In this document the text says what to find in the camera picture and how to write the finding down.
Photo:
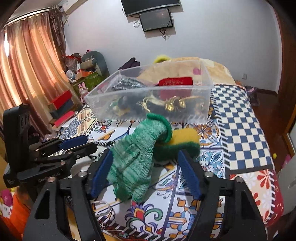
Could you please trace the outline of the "orange sleeve forearm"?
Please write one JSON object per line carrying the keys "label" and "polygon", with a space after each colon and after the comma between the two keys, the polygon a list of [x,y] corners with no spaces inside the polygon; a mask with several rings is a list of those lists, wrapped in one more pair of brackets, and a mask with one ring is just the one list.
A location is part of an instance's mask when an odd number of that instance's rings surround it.
{"label": "orange sleeve forearm", "polygon": [[15,193],[13,198],[13,208],[9,221],[14,227],[13,231],[16,231],[20,236],[22,236],[25,231],[30,212],[31,210],[25,204],[23,204],[21,199]]}

